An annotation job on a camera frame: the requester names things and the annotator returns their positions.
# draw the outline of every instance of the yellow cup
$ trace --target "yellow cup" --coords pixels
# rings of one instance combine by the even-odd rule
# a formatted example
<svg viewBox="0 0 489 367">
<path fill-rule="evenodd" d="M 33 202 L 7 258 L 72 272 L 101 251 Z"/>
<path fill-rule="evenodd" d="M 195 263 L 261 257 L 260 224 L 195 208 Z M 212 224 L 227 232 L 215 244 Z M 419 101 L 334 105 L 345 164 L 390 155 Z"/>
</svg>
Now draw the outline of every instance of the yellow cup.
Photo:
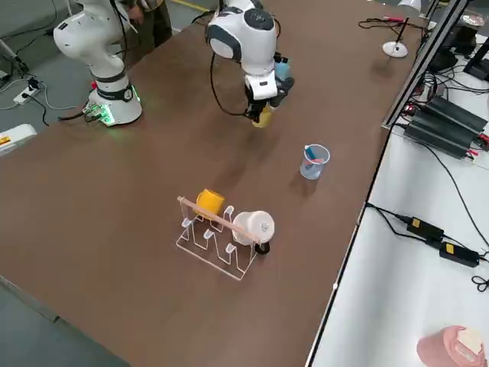
<svg viewBox="0 0 489 367">
<path fill-rule="evenodd" d="M 203 192 L 201 192 L 198 195 L 197 202 L 196 202 L 198 206 L 211 212 L 212 214 L 216 214 L 217 216 L 219 215 L 219 210 L 221 209 L 223 203 L 224 203 L 223 196 L 219 195 L 218 193 L 215 193 L 214 191 L 207 190 L 207 189 L 205 189 Z"/>
</svg>

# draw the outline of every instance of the clear plastic cup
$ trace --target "clear plastic cup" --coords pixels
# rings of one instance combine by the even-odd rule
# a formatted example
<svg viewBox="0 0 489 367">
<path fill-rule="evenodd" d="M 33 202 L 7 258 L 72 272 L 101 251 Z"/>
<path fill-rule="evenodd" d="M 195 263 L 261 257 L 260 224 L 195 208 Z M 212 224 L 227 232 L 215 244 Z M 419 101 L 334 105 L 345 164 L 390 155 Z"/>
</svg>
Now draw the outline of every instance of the clear plastic cup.
<svg viewBox="0 0 489 367">
<path fill-rule="evenodd" d="M 300 165 L 300 174 L 307 180 L 317 180 L 321 177 L 326 163 L 331 155 L 328 149 L 319 144 L 306 145 L 304 147 L 304 159 Z"/>
</svg>

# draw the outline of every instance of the black power supply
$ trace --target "black power supply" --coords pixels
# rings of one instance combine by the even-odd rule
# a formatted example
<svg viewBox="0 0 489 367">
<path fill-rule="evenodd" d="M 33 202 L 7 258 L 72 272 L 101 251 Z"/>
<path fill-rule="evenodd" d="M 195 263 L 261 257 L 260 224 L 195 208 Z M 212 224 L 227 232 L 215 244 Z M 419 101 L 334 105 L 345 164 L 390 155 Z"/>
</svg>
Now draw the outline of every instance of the black power supply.
<svg viewBox="0 0 489 367">
<path fill-rule="evenodd" d="M 443 240 L 443 235 L 445 234 L 443 229 L 435 227 L 433 224 L 424 222 L 416 217 L 410 218 L 410 222 L 407 223 L 407 230 L 426 240 L 437 242 L 441 242 Z"/>
<path fill-rule="evenodd" d="M 468 248 L 463 248 L 453 243 L 442 242 L 440 257 L 458 262 L 470 268 L 475 268 L 479 265 L 479 258 L 481 256 L 476 251 L 469 250 Z"/>
</svg>

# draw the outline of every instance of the desk lamp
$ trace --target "desk lamp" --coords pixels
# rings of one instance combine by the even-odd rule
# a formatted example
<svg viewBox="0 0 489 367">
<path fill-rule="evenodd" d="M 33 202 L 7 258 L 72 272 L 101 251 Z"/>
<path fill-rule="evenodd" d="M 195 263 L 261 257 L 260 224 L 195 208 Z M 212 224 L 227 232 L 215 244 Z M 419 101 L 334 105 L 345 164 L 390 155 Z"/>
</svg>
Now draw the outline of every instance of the desk lamp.
<svg viewBox="0 0 489 367">
<path fill-rule="evenodd" d="M 406 29 L 407 23 L 410 19 L 410 16 L 418 15 L 421 12 L 421 0 L 401 0 L 397 5 L 404 9 L 404 13 L 406 15 L 406 20 L 403 23 L 403 27 L 401 28 L 399 35 L 395 41 L 390 41 L 385 43 L 382 46 L 382 50 L 386 55 L 390 57 L 406 57 L 409 51 L 407 47 L 400 42 L 404 30 Z"/>
</svg>

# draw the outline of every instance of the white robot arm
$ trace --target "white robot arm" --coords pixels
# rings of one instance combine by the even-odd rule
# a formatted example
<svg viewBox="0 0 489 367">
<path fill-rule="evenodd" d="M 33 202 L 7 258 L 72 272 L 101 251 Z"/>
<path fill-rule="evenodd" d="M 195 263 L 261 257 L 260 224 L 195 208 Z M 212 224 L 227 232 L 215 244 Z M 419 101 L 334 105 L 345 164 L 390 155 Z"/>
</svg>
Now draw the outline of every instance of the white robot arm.
<svg viewBox="0 0 489 367">
<path fill-rule="evenodd" d="M 249 101 L 246 115 L 259 124 L 260 114 L 278 107 L 293 86 L 292 78 L 276 74 L 276 64 L 288 59 L 276 52 L 274 18 L 259 0 L 228 0 L 209 22 L 206 40 L 220 57 L 241 64 Z"/>
<path fill-rule="evenodd" d="M 142 113 L 124 62 L 108 51 L 129 30 L 128 15 L 115 0 L 76 0 L 83 10 L 54 29 L 54 41 L 68 57 L 90 69 L 97 87 L 90 93 L 86 114 L 107 126 L 135 121 Z"/>
</svg>

